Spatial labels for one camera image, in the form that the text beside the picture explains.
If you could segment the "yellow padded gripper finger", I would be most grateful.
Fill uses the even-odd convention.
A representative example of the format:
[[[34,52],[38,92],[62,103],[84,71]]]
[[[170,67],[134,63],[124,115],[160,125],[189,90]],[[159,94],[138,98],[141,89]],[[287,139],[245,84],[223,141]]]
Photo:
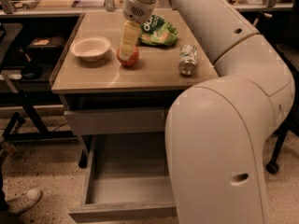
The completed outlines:
[[[124,24],[121,44],[120,44],[120,58],[128,61],[133,55],[135,44],[141,33],[140,25],[135,21],[127,21]]]

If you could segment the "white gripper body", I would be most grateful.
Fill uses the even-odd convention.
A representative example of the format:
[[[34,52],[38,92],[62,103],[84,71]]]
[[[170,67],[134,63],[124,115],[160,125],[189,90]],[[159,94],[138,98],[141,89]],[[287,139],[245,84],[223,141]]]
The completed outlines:
[[[123,14],[128,21],[145,23],[156,6],[157,0],[124,0]]]

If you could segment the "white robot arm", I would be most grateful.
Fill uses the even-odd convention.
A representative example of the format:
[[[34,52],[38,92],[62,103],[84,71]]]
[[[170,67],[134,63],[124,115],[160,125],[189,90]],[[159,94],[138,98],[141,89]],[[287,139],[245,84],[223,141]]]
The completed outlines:
[[[124,0],[143,23],[157,0]],[[171,0],[217,78],[184,91],[165,124],[179,224],[268,224],[263,145],[287,118],[292,73],[258,30],[225,0]]]

